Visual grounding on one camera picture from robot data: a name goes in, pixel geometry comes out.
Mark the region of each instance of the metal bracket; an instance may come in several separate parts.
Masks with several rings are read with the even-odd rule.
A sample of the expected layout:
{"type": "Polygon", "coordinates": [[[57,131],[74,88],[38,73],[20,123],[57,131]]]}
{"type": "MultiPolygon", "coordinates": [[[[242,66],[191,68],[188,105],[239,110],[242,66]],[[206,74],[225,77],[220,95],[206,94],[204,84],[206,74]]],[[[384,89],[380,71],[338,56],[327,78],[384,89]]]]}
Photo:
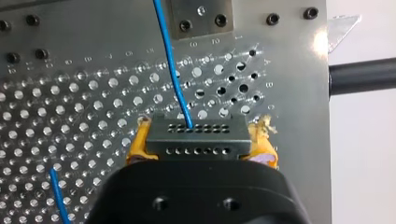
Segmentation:
{"type": "Polygon", "coordinates": [[[171,15],[176,39],[233,30],[231,0],[172,0],[171,15]]]}

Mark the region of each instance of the white wall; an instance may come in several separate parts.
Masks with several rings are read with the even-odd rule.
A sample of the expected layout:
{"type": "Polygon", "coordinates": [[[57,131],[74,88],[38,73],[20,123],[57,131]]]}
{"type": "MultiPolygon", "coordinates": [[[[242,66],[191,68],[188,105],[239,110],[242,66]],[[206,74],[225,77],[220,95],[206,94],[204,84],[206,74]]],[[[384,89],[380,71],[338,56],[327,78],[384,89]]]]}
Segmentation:
{"type": "MultiPolygon", "coordinates": [[[[330,64],[396,57],[395,0],[327,0],[361,14],[330,64]]],[[[332,97],[332,223],[396,223],[396,90],[332,97]]]]}

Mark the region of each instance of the perforated metal plate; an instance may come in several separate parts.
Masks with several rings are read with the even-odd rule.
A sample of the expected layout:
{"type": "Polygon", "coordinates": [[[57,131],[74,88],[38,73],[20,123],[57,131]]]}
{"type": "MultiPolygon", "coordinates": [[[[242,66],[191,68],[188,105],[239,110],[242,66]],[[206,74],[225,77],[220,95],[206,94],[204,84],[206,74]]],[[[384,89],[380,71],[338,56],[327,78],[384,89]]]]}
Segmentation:
{"type": "MultiPolygon", "coordinates": [[[[234,0],[233,32],[174,41],[177,70],[199,119],[271,114],[280,171],[313,223],[330,223],[330,142],[324,0],[234,0]],[[315,20],[303,18],[317,7],[315,20]],[[280,15],[277,26],[266,17],[280,15]]],[[[136,120],[180,118],[151,1],[63,1],[2,11],[0,221],[61,222],[48,170],[69,218],[83,222],[124,165],[136,120]],[[36,14],[39,26],[24,17],[36,14]],[[36,49],[47,49],[45,61],[36,49]]]]}

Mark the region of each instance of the black metal rod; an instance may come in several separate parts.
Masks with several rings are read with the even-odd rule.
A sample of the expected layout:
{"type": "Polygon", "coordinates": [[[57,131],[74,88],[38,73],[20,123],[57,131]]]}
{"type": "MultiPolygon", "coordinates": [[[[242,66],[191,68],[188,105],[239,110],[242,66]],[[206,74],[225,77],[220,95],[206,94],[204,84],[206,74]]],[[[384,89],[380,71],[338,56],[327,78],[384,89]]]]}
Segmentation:
{"type": "Polygon", "coordinates": [[[332,65],[329,71],[331,95],[396,88],[396,58],[332,65]]]}

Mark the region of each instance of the blue wire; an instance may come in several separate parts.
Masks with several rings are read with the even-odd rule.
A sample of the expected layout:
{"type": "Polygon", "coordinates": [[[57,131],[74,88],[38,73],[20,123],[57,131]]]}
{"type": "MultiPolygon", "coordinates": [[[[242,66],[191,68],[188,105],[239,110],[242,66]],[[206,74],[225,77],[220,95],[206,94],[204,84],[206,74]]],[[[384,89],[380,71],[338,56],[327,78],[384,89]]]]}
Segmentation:
{"type": "Polygon", "coordinates": [[[177,80],[174,56],[172,52],[172,43],[168,29],[166,28],[166,21],[165,21],[165,16],[163,15],[163,7],[161,6],[161,0],[153,0],[153,1],[154,1],[155,11],[157,12],[157,19],[158,19],[158,23],[160,24],[161,33],[163,34],[163,43],[165,45],[166,58],[168,59],[169,72],[171,74],[172,83],[175,89],[175,94],[178,99],[178,102],[180,103],[181,111],[184,114],[184,119],[186,120],[187,127],[192,128],[193,124],[191,120],[190,111],[187,108],[187,104],[183,96],[183,91],[181,90],[180,84],[178,83],[177,80]]]}
{"type": "Polygon", "coordinates": [[[52,185],[53,195],[55,197],[56,205],[58,206],[61,219],[64,224],[70,224],[69,217],[67,216],[66,207],[64,206],[64,196],[62,195],[61,189],[58,185],[58,176],[56,171],[51,168],[49,170],[50,183],[52,185]]]}

